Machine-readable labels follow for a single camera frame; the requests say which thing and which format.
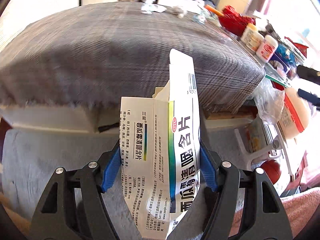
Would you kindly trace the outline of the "orange handled tool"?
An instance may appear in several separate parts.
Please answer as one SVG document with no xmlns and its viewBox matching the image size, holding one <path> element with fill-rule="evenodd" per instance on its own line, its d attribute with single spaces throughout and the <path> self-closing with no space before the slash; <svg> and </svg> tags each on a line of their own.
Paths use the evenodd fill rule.
<svg viewBox="0 0 320 240">
<path fill-rule="evenodd" d="M 207 9 L 208 11 L 214 13 L 218 17 L 223 17 L 224 16 L 224 14 L 222 12 L 218 11 L 217 9 L 215 9 L 214 7 L 212 7 L 212 6 L 208 5 L 208 4 L 205 4 L 204 8 Z"/>
</svg>

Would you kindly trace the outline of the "pink label white bottle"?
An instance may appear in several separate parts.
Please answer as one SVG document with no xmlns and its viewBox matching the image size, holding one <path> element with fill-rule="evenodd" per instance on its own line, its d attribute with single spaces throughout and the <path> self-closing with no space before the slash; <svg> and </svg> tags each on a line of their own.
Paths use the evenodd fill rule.
<svg viewBox="0 0 320 240">
<path fill-rule="evenodd" d="M 255 54 L 263 63 L 267 63 L 277 48 L 278 41 L 271 35 L 266 35 Z"/>
</svg>

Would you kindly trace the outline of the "orange basketball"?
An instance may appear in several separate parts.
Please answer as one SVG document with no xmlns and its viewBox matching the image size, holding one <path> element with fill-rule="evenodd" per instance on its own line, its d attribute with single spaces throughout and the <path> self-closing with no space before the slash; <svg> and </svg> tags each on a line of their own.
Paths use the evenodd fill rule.
<svg viewBox="0 0 320 240">
<path fill-rule="evenodd" d="M 275 184 L 279 180 L 281 170 L 280 164 L 276 160 L 267 160 L 260 166 L 260 168 L 266 172 L 272 184 Z"/>
</svg>

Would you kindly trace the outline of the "white cap cream bottle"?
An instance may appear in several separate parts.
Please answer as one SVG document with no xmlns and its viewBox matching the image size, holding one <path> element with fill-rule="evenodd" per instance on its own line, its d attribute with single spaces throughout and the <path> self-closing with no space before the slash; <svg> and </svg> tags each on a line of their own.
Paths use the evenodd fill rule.
<svg viewBox="0 0 320 240">
<path fill-rule="evenodd" d="M 246 43 L 246 47 L 252 51 L 252 52 L 256 52 L 257 49 L 259 48 L 259 46 L 261 45 L 261 43 L 263 42 L 264 37 L 263 35 L 261 35 L 258 31 L 253 32 L 247 43 Z"/>
</svg>

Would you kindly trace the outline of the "yellow cap white bottle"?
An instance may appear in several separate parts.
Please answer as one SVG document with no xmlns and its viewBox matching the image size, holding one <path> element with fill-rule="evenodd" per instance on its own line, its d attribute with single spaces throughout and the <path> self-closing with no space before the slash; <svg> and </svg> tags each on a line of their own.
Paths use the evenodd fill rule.
<svg viewBox="0 0 320 240">
<path fill-rule="evenodd" d="M 258 32 L 257 27 L 253 23 L 248 23 L 240 38 L 242 43 L 248 44 L 252 36 Z"/>
</svg>

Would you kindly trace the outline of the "red plastic basket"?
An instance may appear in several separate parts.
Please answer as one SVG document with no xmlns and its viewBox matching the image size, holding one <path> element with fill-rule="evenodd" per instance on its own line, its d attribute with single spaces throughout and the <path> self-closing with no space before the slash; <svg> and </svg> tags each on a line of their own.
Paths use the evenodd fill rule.
<svg viewBox="0 0 320 240">
<path fill-rule="evenodd" d="M 242 16 L 232 6 L 227 5 L 219 16 L 220 24 L 229 32 L 241 37 L 249 23 L 255 25 L 255 18 Z"/>
</svg>

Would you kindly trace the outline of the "grey plaid tablecloth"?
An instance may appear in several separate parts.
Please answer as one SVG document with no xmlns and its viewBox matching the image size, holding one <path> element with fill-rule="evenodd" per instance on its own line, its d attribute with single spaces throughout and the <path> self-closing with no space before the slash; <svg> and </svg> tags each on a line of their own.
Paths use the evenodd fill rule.
<svg viewBox="0 0 320 240">
<path fill-rule="evenodd" d="M 265 71 L 219 28 L 145 15 L 138 3 L 85 5 L 28 25 L 1 52 L 1 104 L 116 107 L 169 78 L 169 53 L 193 58 L 199 102 L 237 112 Z"/>
</svg>

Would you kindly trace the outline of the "clear plastic wrap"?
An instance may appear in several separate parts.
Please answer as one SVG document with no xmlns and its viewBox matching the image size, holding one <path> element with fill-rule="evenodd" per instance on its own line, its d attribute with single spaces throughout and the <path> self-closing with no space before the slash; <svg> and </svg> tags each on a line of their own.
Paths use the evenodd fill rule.
<svg viewBox="0 0 320 240">
<path fill-rule="evenodd" d="M 212 20 L 212 16 L 207 13 L 201 13 L 201 14 L 194 14 L 192 21 L 198 24 L 205 24 L 207 21 Z"/>
</svg>

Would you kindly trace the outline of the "beige jug red stripe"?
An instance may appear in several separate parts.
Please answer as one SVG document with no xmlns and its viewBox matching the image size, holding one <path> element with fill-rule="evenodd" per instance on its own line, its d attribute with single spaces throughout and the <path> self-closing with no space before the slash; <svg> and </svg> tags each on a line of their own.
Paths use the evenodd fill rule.
<svg viewBox="0 0 320 240">
<path fill-rule="evenodd" d="M 284 89 L 284 108 L 279 125 L 285 139 L 293 139 L 303 133 L 311 119 L 311 109 L 306 100 L 298 96 L 294 88 Z"/>
</svg>

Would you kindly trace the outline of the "blue white paper scrap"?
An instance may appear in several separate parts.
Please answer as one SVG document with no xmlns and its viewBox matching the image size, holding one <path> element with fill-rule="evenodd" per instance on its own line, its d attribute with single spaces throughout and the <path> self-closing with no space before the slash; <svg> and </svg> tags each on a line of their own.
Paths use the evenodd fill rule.
<svg viewBox="0 0 320 240">
<path fill-rule="evenodd" d="M 153 12 L 162 13 L 167 10 L 166 7 L 162 5 L 157 4 L 149 4 L 149 3 L 143 3 L 141 7 L 141 12 L 146 15 L 151 15 Z"/>
</svg>

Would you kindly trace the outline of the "white medicine box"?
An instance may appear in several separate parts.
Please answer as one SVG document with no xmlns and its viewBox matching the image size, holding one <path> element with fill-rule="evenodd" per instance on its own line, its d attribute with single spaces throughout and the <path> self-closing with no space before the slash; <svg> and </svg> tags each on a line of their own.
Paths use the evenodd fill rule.
<svg viewBox="0 0 320 240">
<path fill-rule="evenodd" d="M 200 189 L 200 111 L 193 58 L 172 49 L 169 80 L 120 106 L 123 196 L 143 238 L 166 239 Z"/>
</svg>

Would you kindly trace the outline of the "blue snack bag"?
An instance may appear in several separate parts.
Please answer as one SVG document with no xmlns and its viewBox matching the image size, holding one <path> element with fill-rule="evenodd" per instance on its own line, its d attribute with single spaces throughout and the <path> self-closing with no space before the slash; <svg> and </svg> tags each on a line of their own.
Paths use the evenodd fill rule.
<svg viewBox="0 0 320 240">
<path fill-rule="evenodd" d="M 296 54 L 295 50 L 291 50 L 287 45 L 280 43 L 269 63 L 274 69 L 281 70 L 287 74 L 298 65 L 303 64 L 303 58 L 299 54 Z"/>
</svg>

